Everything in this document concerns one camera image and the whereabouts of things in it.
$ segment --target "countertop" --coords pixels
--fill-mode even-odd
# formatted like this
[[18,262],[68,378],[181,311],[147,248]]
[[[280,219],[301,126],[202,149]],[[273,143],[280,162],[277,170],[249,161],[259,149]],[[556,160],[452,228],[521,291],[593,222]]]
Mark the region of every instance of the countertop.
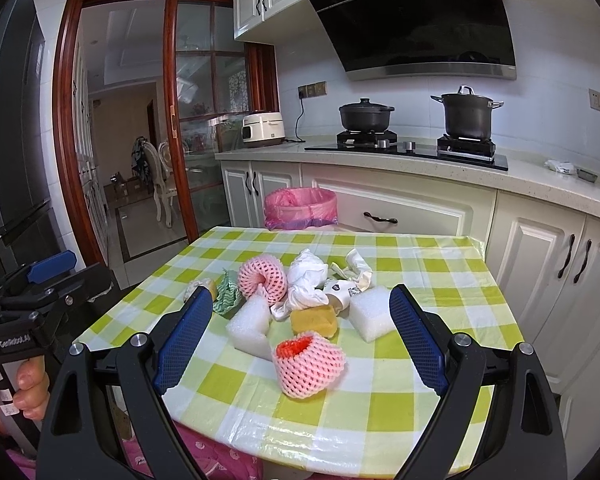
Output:
[[[430,144],[429,139],[408,139]],[[317,137],[306,143],[284,142],[277,146],[243,148],[216,153],[216,160],[254,160],[267,162],[300,162],[303,164],[333,164],[368,170],[398,171],[421,176],[445,178],[476,186],[501,189],[545,200],[600,218],[600,184],[591,184],[575,175],[555,173],[538,162],[538,156],[498,150],[507,155],[509,171],[479,168],[458,162],[413,158],[375,153],[306,152],[307,146],[329,144],[333,139]]]

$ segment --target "stove burner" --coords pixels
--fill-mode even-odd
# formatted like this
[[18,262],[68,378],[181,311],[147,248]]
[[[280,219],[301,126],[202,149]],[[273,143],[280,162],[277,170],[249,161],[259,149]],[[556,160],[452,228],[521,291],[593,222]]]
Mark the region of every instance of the stove burner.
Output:
[[438,154],[493,162],[496,145],[489,140],[455,139],[447,134],[438,139]]
[[398,135],[387,130],[382,133],[345,131],[337,135],[338,145],[357,148],[386,149],[398,143]]

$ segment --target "finger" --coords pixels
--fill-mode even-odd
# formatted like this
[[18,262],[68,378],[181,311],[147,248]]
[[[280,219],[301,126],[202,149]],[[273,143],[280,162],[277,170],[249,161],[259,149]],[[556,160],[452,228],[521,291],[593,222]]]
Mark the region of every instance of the finger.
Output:
[[19,410],[29,410],[42,404],[49,390],[49,376],[44,374],[42,382],[29,390],[19,390],[13,396],[13,403]]
[[30,418],[31,420],[42,420],[45,417],[46,406],[49,403],[49,397],[50,397],[50,395],[49,395],[49,393],[47,393],[42,404],[40,404],[39,406],[37,406],[35,408],[24,410],[22,412],[22,414],[26,418]]
[[18,387],[21,390],[29,390],[36,384],[42,382],[45,375],[45,357],[39,355],[24,361],[16,373]]

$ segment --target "black pot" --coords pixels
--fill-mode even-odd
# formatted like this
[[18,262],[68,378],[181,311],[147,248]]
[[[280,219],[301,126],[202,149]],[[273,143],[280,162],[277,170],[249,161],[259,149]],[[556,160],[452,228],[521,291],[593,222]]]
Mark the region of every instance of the black pot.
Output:
[[[465,88],[468,94],[462,93]],[[491,139],[491,111],[504,104],[475,95],[469,86],[461,86],[457,94],[431,98],[445,105],[446,132],[456,139]]]
[[340,119],[345,130],[350,132],[384,132],[389,128],[389,116],[395,110],[392,106],[370,103],[369,99],[360,99],[340,107]]

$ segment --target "green checkered tablecloth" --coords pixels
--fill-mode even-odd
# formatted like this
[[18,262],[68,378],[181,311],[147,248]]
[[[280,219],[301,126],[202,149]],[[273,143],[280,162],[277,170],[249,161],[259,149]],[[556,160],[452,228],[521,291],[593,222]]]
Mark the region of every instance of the green checkered tablecloth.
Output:
[[[161,314],[182,307],[190,280],[217,279],[261,253],[285,266],[310,248],[327,263],[345,266],[356,248],[374,270],[374,282],[404,283],[420,305],[439,314],[453,331],[484,346],[511,349],[520,330],[472,240],[465,237],[268,232],[215,228],[148,277],[80,340],[110,348]],[[173,418],[218,442],[274,462],[342,476],[392,478],[408,457],[438,402],[420,381],[397,332],[362,341],[339,319],[335,342],[346,370],[327,391],[306,400],[285,397],[273,364],[237,351],[226,320],[214,314],[180,384],[165,403]],[[289,322],[272,322],[272,345],[293,336]],[[487,417],[492,390],[483,387],[453,470],[467,468]]]

